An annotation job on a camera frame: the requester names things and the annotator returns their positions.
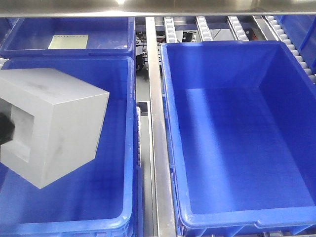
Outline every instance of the cable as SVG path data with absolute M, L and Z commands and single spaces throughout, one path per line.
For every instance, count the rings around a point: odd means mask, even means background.
M 217 37 L 217 35 L 221 32 L 221 30 L 222 30 L 222 29 L 220 29 L 220 30 L 216 33 L 216 35 L 213 37 L 213 39 L 215 39 L 215 37 Z

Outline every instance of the blue storage crate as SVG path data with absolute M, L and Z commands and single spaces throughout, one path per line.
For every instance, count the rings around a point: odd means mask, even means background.
M 89 35 L 86 49 L 48 49 L 54 35 Z M 134 57 L 135 18 L 21 18 L 0 49 L 3 58 L 42 55 Z
M 137 119 L 133 60 L 20 57 L 7 61 L 3 69 L 45 67 L 110 92 L 97 155 L 43 189 L 0 164 L 0 236 L 135 236 Z
M 316 15 L 282 15 L 275 18 L 316 73 Z
M 186 237 L 316 224 L 316 89 L 278 41 L 163 44 Z

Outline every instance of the label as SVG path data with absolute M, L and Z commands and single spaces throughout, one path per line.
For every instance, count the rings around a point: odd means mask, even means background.
M 48 49 L 85 49 L 89 35 L 54 35 Z

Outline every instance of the machine part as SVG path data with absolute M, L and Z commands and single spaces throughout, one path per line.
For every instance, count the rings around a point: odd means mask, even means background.
M 167 16 L 164 18 L 164 27 L 165 27 L 166 42 L 176 43 L 177 36 L 176 36 L 176 30 L 174 28 L 174 22 L 173 22 L 172 17 Z
M 249 41 L 236 16 L 228 16 L 227 21 L 235 40 Z
M 201 41 L 213 41 L 207 21 L 204 16 L 197 16 L 197 30 Z
M 303 57 L 300 55 L 299 51 L 295 48 L 295 45 L 292 44 L 291 39 L 288 38 L 287 34 L 282 29 L 281 25 L 277 22 L 274 16 L 265 16 L 265 19 L 271 25 L 273 31 L 277 35 L 278 39 L 286 44 L 289 50 L 292 52 L 294 57 L 300 63 L 306 74 L 309 76 L 313 83 L 316 83 L 316 76 L 312 72 L 312 70 L 308 67 L 308 65 L 304 62 Z

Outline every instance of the metal frame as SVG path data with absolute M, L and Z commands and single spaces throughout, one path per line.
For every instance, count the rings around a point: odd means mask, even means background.
M 146 16 L 146 24 L 143 27 L 147 32 L 150 105 L 139 103 L 138 106 L 141 115 L 147 115 L 150 122 L 150 166 L 145 168 L 150 169 L 152 184 L 150 192 L 153 197 L 152 208 L 155 210 L 153 220 L 157 220 L 157 225 L 153 224 L 153 233 L 158 237 L 177 237 L 177 232 L 164 124 L 156 29 L 165 30 L 167 23 L 172 24 L 169 25 L 171 33 L 174 33 L 177 28 L 197 27 L 201 40 L 207 41 L 212 40 L 211 35 L 208 35 L 209 29 L 230 28 L 235 39 L 246 40 L 242 29 L 242 17 L 239 17 L 238 20 L 238 17 L 235 16 L 247 15 L 251 16 L 266 40 L 282 40 L 268 18 L 261 16 L 262 14 L 280 13 L 315 14 L 316 1 L 168 0 L 162 3 L 160 0 L 19 0 L 18 2 L 2 0 L 0 7 L 0 17 Z M 174 39 L 171 38 L 168 36 L 167 42 L 177 41 L 175 34 Z M 288 237 L 316 237 L 316 234 Z
M 2 0 L 0 17 L 312 14 L 312 0 Z

